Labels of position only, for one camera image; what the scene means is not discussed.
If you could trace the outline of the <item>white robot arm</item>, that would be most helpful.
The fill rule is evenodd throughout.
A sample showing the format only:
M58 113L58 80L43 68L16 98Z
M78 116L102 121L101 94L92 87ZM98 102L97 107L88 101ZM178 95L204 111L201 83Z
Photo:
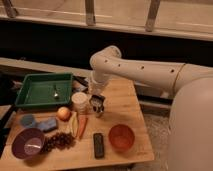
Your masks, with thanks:
M90 65L94 94L111 74L172 94L168 171L213 171L213 67L124 60L115 46L93 54Z

